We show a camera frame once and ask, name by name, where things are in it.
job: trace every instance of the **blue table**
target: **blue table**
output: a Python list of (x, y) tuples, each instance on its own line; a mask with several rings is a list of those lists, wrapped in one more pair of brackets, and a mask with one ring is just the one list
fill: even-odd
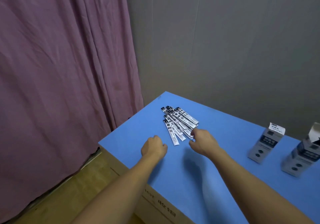
[(235, 161), (320, 223), (320, 164), (311, 166), (299, 179), (280, 170), (282, 158), (298, 140), (283, 137), (262, 165), (247, 158), (248, 150), (269, 122), (265, 127), (255, 125), (165, 92), (101, 140), (100, 145), (131, 168), (140, 159), (147, 138), (158, 135), (168, 145), (168, 153), (149, 179), (154, 190), (197, 224), (247, 223), (211, 161), (193, 152), (189, 139), (178, 139), (180, 145), (173, 145), (160, 109), (167, 105), (181, 107), (196, 118), (198, 127), (207, 129)]

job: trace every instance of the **curtain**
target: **curtain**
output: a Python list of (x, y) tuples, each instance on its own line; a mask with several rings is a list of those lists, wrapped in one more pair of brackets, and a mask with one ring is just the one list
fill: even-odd
[(0, 0), (0, 223), (142, 109), (126, 0)]

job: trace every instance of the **floor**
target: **floor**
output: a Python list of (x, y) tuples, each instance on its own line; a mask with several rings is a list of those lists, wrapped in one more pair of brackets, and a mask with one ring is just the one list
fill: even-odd
[[(114, 178), (99, 151), (78, 173), (36, 200), (19, 218), (7, 224), (68, 224)], [(128, 224), (144, 222), (133, 214)]]

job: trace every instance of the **fist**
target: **fist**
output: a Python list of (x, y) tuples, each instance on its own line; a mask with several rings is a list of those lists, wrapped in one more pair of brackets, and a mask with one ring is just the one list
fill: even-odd
[(202, 129), (193, 129), (191, 135), (195, 141), (189, 141), (189, 145), (195, 152), (208, 157), (210, 152), (220, 149), (216, 139), (207, 131)]
[(141, 148), (141, 155), (156, 158), (158, 161), (162, 159), (168, 150), (166, 144), (162, 144), (162, 140), (158, 136), (149, 137)]

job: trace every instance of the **right arm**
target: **right arm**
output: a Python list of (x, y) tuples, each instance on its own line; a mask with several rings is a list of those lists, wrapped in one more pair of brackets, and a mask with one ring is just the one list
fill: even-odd
[(208, 157), (250, 224), (313, 223), (305, 214), (235, 162), (206, 130), (192, 131), (190, 147)]

